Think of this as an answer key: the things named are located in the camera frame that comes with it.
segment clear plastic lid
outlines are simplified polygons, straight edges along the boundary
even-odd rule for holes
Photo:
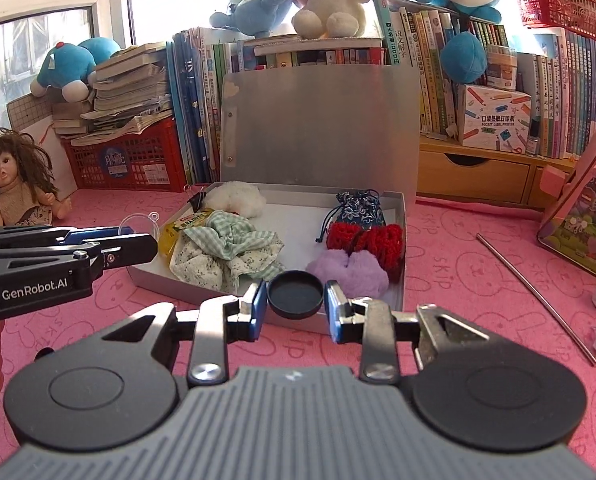
[[[160,228],[158,227],[159,215],[155,211],[145,215],[144,213],[134,213],[126,216],[118,226],[118,234],[150,234],[155,240],[160,237]]]

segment purple fluffy pompom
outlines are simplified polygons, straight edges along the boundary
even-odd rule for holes
[[[324,251],[307,265],[322,283],[336,280],[348,298],[380,298],[389,287],[389,277],[369,251],[348,256],[340,249]]]

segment yellow snack bag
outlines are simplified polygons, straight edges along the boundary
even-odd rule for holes
[[[213,209],[201,209],[197,213],[183,216],[165,225],[160,233],[160,238],[158,238],[158,252],[167,259],[167,263],[171,260],[171,255],[173,254],[180,232],[190,227],[203,226],[204,222],[213,212]]]

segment wooden drawer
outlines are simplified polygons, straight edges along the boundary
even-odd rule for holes
[[[418,193],[521,203],[528,164],[420,152]]]
[[[529,199],[527,199],[527,205],[534,209],[546,209],[556,200],[553,196],[546,194],[540,189],[541,177],[542,168],[536,168],[532,188],[529,191]]]

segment doll hair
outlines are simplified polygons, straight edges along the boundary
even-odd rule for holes
[[[49,154],[29,134],[0,128],[0,156],[10,153],[18,165],[18,176],[32,190],[37,186],[45,193],[57,193]]]

